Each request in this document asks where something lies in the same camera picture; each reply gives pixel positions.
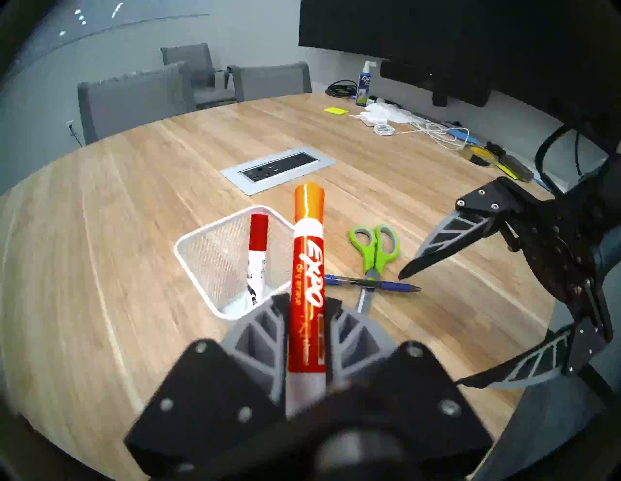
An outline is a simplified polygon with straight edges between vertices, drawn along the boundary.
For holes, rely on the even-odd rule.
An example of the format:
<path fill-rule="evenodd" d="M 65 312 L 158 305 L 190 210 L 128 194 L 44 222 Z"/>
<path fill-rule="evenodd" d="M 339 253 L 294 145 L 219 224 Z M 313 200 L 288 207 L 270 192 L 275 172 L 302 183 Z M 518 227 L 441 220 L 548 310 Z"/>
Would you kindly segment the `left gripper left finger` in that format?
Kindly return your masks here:
<path fill-rule="evenodd" d="M 272 296 L 188 345 L 124 439 L 146 475 L 192 471 L 284 416 L 289 307 Z"/>

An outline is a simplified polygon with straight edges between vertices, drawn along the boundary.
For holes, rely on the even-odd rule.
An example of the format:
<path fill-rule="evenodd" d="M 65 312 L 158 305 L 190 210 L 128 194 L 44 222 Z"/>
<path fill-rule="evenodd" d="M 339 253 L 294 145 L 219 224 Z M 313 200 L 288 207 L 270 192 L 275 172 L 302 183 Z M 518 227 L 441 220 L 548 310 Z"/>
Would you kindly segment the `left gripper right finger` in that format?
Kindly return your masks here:
<path fill-rule="evenodd" d="M 472 474 L 492 439 L 431 350 L 418 341 L 398 345 L 335 298 L 325 314 L 327 387 L 369 395 L 368 414 L 328 437 L 325 471 L 344 478 Z"/>

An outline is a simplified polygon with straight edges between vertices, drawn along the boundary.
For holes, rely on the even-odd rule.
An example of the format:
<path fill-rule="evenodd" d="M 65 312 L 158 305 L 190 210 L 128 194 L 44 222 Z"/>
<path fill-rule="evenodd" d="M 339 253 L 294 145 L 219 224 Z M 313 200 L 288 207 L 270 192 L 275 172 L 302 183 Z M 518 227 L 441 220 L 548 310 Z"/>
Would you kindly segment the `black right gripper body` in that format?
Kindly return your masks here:
<path fill-rule="evenodd" d="M 602 285 L 620 262 L 620 165 L 600 167 L 554 199 L 539 200 L 507 182 L 524 256 L 544 288 L 604 339 L 612 321 Z"/>

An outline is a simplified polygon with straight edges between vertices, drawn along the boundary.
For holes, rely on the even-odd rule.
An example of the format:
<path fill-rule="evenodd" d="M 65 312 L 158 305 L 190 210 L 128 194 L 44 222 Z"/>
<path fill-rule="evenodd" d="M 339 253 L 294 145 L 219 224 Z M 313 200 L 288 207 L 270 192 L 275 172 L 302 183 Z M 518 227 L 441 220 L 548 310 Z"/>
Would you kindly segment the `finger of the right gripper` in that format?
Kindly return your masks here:
<path fill-rule="evenodd" d="M 483 372 L 456 381 L 475 389 L 524 389 L 559 376 L 577 375 L 612 340 L 612 324 L 584 318 L 549 331 L 534 348 Z"/>
<path fill-rule="evenodd" d="M 497 177 L 462 195 L 455 202 L 455 210 L 439 222 L 413 260 L 401 269 L 398 279 L 408 279 L 498 232 L 510 252 L 519 252 L 519 237 L 510 222 L 524 211 L 525 189 L 508 177 Z"/>

